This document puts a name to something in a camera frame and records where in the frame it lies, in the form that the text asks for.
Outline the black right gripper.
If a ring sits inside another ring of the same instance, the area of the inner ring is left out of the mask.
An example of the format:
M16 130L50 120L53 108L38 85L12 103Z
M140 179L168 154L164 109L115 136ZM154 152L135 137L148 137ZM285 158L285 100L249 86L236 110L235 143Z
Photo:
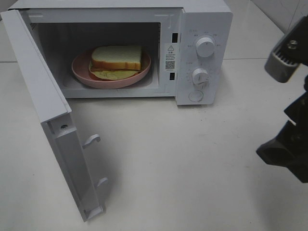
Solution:
M265 63L266 72L286 83L300 64L308 64L308 17L302 17L274 46ZM308 77L305 93L285 110L287 121L278 135L260 145L256 153L268 165L285 167L302 183L308 182Z

